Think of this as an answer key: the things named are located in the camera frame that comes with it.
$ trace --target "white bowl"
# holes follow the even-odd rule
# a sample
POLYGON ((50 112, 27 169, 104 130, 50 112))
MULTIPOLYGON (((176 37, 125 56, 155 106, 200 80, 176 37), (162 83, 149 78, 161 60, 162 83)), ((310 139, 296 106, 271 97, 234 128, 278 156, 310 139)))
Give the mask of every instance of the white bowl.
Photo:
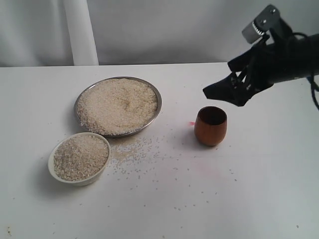
POLYGON ((106 167, 106 164, 110 158, 110 154, 111 154, 111 147, 110 147, 110 144, 109 142, 101 135, 99 134, 96 134, 96 133, 91 133, 91 132, 85 132, 85 133, 77 133, 77 134, 74 134, 74 135, 71 135, 70 137, 67 137, 66 139, 64 139, 62 142, 60 142, 54 149, 53 151, 51 152, 50 156, 49 156, 49 162, 48 162, 48 168, 49 168, 49 172, 50 174, 52 175, 53 178, 55 178, 56 180, 62 182, 62 183, 67 183, 67 184, 70 184, 70 185, 73 185, 73 186, 85 186, 85 185, 88 185, 90 183, 93 183, 95 182, 96 180, 99 179, 99 177, 101 176, 101 174, 103 173, 105 167, 106 167), (106 159, 106 162, 104 164, 104 166, 94 175, 92 175, 91 177, 88 177, 86 179, 82 179, 82 180, 79 180, 79 181, 67 181, 67 180, 64 180, 62 178, 60 178, 54 171, 54 154, 56 152, 56 150, 58 149, 58 147, 63 143, 65 142, 66 140, 70 139, 70 138, 73 138, 73 137, 76 137, 76 136, 79 136, 79 135, 91 135, 91 136, 95 136, 101 140, 103 140, 107 146, 108 146, 108 149, 109 149, 109 155, 106 159))

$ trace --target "white pillar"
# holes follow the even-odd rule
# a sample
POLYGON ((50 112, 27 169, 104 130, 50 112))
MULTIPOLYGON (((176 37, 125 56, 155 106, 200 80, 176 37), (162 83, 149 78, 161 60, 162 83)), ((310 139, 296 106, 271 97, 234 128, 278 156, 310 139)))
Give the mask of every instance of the white pillar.
POLYGON ((75 66, 97 66, 92 24, 86 0, 64 0, 75 66))

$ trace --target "white wall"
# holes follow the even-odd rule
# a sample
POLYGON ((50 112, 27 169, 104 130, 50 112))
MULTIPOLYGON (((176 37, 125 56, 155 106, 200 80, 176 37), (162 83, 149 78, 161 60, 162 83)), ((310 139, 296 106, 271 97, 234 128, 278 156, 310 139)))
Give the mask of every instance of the white wall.
MULTIPOLYGON (((100 64, 228 61, 269 3, 293 28, 319 33, 318 0, 87 0, 100 64)), ((60 0, 0 0, 0 66, 69 65, 60 0)))

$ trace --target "uncooked rice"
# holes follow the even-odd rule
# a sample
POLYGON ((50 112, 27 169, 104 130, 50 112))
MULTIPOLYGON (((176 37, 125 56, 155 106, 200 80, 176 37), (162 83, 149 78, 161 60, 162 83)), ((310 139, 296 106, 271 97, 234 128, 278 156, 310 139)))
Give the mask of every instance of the uncooked rice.
POLYGON ((96 174, 106 163, 108 145, 92 135, 63 142, 54 154, 54 171, 62 179, 78 181, 96 174))
POLYGON ((110 79, 87 89, 78 101, 81 124, 91 132, 119 135, 144 126, 157 110, 154 91, 145 83, 110 79))

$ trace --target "bowl rim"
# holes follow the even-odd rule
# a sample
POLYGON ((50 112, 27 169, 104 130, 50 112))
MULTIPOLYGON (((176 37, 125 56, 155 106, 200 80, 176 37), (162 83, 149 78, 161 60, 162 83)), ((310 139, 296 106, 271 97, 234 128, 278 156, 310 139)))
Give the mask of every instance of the bowl rim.
POLYGON ((81 120, 77 114, 77 106, 78 106, 78 102, 82 96, 82 94, 84 92, 86 92, 88 89, 91 89, 93 87, 95 87, 97 84, 101 83, 102 81, 107 81, 107 80, 112 80, 112 79, 129 79, 129 80, 135 80, 135 81, 139 81, 139 82, 142 82, 146 85, 148 85, 152 90, 153 92, 155 93, 155 96, 156 96, 156 99, 157 99, 157 102, 158 102, 158 107, 154 113, 154 115, 152 116, 152 118, 149 119, 149 121, 147 121, 147 123, 139 128, 137 128, 135 131, 132 131, 132 132, 127 132, 127 133, 123 133, 123 134, 116 134, 116 135, 112 135, 112 134, 99 134, 98 132, 93 132, 93 133, 96 133, 96 134, 99 134, 99 135, 102 135, 103 137, 105 138, 122 138, 122 137, 126 137, 126 136, 131 136, 131 135, 134 135, 134 134, 137 134, 139 132, 141 132, 144 128, 146 128, 147 126, 149 126, 156 118, 157 116, 160 114, 160 110, 161 110, 161 107, 162 107, 162 98, 161 98, 161 95, 160 95, 160 92, 158 91, 158 89, 152 85, 150 82, 146 81, 146 80, 142 80, 140 78, 137 78, 137 77, 132 77, 132 76, 116 76, 116 77, 111 77, 111 78, 107 78, 107 79, 104 79, 104 80, 101 80, 101 81, 98 81, 92 85, 90 85, 89 87, 87 87, 84 91, 81 92, 81 94, 78 96, 78 98, 76 99, 75 101, 75 104, 74 104, 74 116, 75 116, 75 119, 76 121, 78 122, 78 124, 86 131, 88 132, 92 132, 90 131, 86 126, 82 125, 81 124, 81 120))
POLYGON ((48 169, 49 169, 49 172, 50 174, 52 175, 53 178, 55 178, 56 180, 62 182, 62 183, 68 183, 68 184, 76 184, 76 183, 82 183, 82 182, 86 182, 86 181, 89 181, 91 180, 92 178, 96 177, 98 174, 101 173, 101 171, 103 171, 110 159, 110 155, 111 155, 111 147, 110 147, 110 144, 109 142, 106 140, 106 138, 104 138, 103 136, 101 136, 100 134, 97 134, 97 133, 92 133, 92 132, 82 132, 82 133, 76 133, 76 134, 73 134, 67 138, 65 138, 64 140, 62 140, 61 142, 59 142, 55 148, 52 150, 50 156, 49 156, 49 160, 48 160, 48 169), (105 161, 105 164, 103 165, 103 167, 98 171, 96 172, 94 175, 88 177, 88 178, 85 178, 85 179, 81 179, 81 180, 78 180, 78 181, 68 181, 68 180, 64 180, 62 178, 60 178, 54 171, 54 154, 55 152, 57 151, 58 147, 65 141, 67 141, 68 139, 71 139, 71 138, 74 138, 76 136, 79 136, 79 135, 92 135, 92 136, 95 136, 101 140, 103 140, 107 146, 108 146, 108 151, 109 151, 109 154, 107 156, 107 159, 105 161))

